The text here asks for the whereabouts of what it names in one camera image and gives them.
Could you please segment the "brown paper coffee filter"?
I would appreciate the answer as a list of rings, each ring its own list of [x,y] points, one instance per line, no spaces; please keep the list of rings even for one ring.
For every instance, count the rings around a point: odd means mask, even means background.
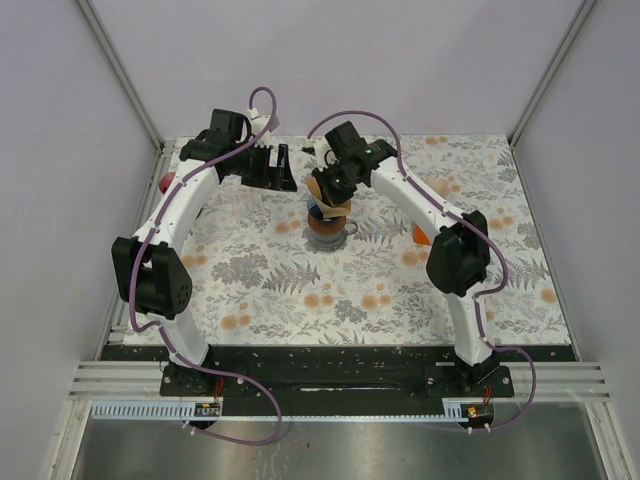
[[[316,179],[308,177],[306,179],[306,185],[309,190],[310,196],[317,199],[320,208],[324,213],[325,218],[333,218],[338,216],[348,216],[352,211],[352,204],[350,200],[340,203],[339,205],[331,205],[327,200],[322,197],[322,193]]]

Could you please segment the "blue ribbed plastic dripper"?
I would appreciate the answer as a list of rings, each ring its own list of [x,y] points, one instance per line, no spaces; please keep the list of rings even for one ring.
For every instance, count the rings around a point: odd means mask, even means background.
[[[311,217],[316,218],[318,220],[324,219],[324,213],[320,208],[319,203],[315,197],[313,196],[309,197],[307,201],[307,210],[308,210],[308,214]]]

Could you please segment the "round wooden dripper holder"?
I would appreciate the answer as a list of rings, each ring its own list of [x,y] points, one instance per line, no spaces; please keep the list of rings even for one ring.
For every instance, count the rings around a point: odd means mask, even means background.
[[[311,214],[308,215],[308,224],[311,231],[318,236],[335,236],[344,231],[346,217],[338,216],[333,218],[318,219]]]

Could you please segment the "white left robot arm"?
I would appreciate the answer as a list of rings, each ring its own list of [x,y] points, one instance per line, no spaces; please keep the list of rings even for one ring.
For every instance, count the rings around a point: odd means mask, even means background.
[[[297,190],[286,144],[200,134],[181,149],[174,177],[150,218],[132,237],[119,237],[111,247],[131,328],[139,334],[158,329],[170,360],[185,367],[182,383],[196,395],[214,389],[217,372],[204,362],[209,345],[190,311],[193,281],[181,252],[202,207],[228,176],[252,188]]]

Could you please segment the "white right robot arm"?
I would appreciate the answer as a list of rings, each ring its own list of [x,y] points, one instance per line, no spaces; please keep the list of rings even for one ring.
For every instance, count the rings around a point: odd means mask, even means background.
[[[307,138],[303,151],[315,160],[307,180],[310,215],[319,222],[345,217],[360,186],[386,197],[429,238],[426,274],[447,298],[454,329],[454,349],[465,365],[455,371],[457,388],[469,396],[491,382],[484,365],[492,355],[485,333],[481,285],[490,263],[486,218],[451,205],[424,181],[414,177],[401,151],[385,140],[360,138],[353,147],[337,151],[326,140]]]

